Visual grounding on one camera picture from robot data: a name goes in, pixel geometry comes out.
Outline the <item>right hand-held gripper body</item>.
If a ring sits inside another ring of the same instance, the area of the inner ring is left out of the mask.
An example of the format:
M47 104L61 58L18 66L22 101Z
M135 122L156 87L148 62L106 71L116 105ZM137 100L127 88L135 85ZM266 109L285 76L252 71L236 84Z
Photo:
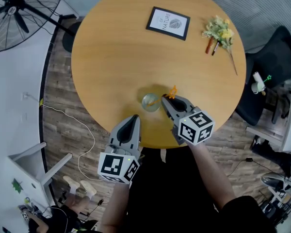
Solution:
M194 107L177 119L172 134L179 145L183 143L197 145L211 137L214 126L215 121L206 111Z

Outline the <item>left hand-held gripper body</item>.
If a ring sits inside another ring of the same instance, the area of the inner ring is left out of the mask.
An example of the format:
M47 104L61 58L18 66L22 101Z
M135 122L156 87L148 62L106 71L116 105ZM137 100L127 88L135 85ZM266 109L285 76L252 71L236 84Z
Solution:
M98 175L114 183L130 184L140 167L138 144L108 144L100 154Z

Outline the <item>orange star wand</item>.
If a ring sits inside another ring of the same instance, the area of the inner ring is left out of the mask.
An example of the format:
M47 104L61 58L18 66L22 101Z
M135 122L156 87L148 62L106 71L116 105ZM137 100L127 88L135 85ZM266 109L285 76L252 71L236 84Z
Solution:
M177 94L177 91L178 90L177 90L176 86L174 85L173 88L169 91L169 93L166 95L163 95L163 97L169 98L169 99L174 99L176 94ZM158 103L159 101L161 101L161 99L155 99L153 102L149 103L147 105L147 107L152 106L152 105Z

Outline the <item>clear glass cup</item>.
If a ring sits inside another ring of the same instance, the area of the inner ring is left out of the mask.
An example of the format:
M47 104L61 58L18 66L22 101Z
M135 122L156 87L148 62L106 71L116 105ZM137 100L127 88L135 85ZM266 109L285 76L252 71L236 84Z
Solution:
M147 105L149 103L153 102L155 99L159 99L159 97L154 93L148 93L148 94L144 95L144 97L142 98L142 102L141 102L143 109L146 110L147 112L157 111L161 106L161 101L159 101L158 103L156 103L152 106L147 107Z

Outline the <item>person's right forearm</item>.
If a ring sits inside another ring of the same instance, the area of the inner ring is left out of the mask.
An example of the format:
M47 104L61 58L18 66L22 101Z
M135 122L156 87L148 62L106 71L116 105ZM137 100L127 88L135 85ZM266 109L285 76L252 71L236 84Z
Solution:
M232 185L205 146L188 144L197 164L201 179L217 209L221 210L236 198Z

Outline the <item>person's left forearm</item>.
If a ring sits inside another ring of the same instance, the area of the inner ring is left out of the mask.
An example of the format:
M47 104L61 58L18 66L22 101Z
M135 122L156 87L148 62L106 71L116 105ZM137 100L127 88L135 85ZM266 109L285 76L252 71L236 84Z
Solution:
M99 230L102 233L117 233L127 214L129 201L129 185L117 183L113 194L103 213Z

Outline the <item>person's black clothing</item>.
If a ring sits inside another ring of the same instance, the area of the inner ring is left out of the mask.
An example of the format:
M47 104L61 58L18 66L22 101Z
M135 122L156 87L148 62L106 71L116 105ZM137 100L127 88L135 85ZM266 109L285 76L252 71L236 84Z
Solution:
M217 209L188 147L141 153L121 233L277 233L251 196Z

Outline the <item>brown marker pen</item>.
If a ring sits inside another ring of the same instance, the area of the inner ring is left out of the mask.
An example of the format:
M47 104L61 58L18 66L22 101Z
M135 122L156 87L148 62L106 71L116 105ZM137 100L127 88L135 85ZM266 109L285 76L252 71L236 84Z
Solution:
M209 53L210 48L211 48L211 46L212 46L212 42L213 42L213 36L211 36L211 37L209 38L208 45L207 45L206 50L205 50L205 53L206 53L206 54Z

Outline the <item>yellow flower bouquet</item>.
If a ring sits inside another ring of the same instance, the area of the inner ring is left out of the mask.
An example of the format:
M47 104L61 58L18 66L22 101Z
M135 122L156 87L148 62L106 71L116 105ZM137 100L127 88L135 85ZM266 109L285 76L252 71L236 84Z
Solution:
M230 29L229 24L229 19L222 19L219 16L211 17L205 26L205 30L202 32L202 36L216 40L228 52L237 75L238 73L232 54L234 32Z

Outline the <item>white desk with green leaf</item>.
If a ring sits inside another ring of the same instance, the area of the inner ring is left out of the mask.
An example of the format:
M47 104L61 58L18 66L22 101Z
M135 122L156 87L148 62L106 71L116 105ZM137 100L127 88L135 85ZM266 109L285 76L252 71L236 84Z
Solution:
M48 171L44 168L43 149L45 142L18 154L0 155L0 233L27 233L27 221L19 210L20 205L35 205L45 216L51 215L55 204L50 191L54 175L72 158L68 153ZM16 179L23 190L17 193L12 181Z

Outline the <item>black framed picture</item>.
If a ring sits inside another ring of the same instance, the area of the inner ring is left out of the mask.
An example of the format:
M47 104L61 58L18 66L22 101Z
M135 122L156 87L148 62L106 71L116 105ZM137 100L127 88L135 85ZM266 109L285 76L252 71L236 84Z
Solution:
M185 41L190 17L154 6L146 29Z

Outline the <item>grey office chair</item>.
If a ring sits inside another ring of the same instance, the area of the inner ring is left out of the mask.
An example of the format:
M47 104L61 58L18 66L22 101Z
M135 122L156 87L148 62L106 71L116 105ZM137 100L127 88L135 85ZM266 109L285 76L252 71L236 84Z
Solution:
M261 194L263 213L273 222L287 219L291 212L291 180L273 172L264 174L260 180L271 192L269 198Z

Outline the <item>green paper leaf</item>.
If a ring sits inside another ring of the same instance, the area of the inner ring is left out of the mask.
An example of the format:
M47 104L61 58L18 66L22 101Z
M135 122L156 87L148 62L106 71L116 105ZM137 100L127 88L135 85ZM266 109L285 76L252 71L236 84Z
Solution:
M16 179L13 179L12 186L13 186L14 190L19 194L23 190L21 183L19 183Z

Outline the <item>black office chair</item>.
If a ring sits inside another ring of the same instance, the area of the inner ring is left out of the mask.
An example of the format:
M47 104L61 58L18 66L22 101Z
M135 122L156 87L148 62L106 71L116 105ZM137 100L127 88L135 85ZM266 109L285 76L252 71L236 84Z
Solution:
M291 79L291 34L285 26L278 27L266 45L255 53L246 53L246 78L236 113L248 124L257 125L264 109L274 111L266 104L266 96L254 94L251 85L255 82L253 74L258 72L271 90Z

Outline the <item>black standing fan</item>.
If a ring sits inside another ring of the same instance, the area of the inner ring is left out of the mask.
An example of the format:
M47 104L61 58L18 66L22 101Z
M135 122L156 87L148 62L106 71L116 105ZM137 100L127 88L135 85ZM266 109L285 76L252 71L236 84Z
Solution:
M48 22L64 31L63 47L71 52L80 23L66 28L52 18L63 18L55 11L60 1L0 0L0 52L20 45Z

